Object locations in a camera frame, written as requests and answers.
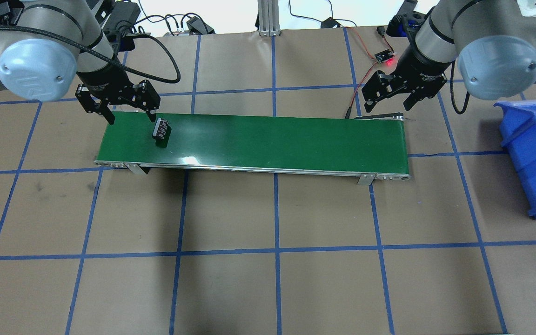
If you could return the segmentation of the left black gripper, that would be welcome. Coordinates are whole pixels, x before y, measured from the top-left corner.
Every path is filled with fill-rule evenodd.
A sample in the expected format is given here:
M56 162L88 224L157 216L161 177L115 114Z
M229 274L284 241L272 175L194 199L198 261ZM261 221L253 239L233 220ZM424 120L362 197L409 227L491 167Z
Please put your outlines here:
M76 89L76 98L87 113L99 113L109 125L115 116L108 105L130 105L144 110L151 122L156 122L156 110L161 98L152 83L144 79L136 84L130 81L124 70L97 70L77 72L81 86Z

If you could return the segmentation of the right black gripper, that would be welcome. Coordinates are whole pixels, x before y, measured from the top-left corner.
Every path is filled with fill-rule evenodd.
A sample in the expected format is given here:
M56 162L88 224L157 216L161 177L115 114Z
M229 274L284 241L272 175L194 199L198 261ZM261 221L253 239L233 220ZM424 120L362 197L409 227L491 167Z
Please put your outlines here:
M447 82L447 63L430 60L400 59L391 74L376 71L362 88L364 108L371 113L376 104L396 94L408 94L404 110L411 110L425 98L433 98Z

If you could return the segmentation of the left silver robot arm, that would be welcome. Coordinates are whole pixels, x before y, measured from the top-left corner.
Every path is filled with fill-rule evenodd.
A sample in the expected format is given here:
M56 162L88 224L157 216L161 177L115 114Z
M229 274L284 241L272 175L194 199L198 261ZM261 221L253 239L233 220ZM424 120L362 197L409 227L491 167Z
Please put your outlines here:
M148 80L135 84L119 65L121 36L102 27L113 16L108 0L0 0L0 92L57 101L81 84L76 98L87 113L113 124L109 105L130 105L156 121L160 97Z

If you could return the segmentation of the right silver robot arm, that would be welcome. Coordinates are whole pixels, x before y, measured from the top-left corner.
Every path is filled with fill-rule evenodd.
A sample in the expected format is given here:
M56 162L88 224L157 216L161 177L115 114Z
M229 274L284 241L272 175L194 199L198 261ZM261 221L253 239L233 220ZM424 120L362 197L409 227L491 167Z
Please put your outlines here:
M362 87L364 108L406 94L405 110L433 98L460 71L469 96L497 100L536 84L536 0L441 0L428 13L405 0L385 36L409 46L391 74L374 72Z

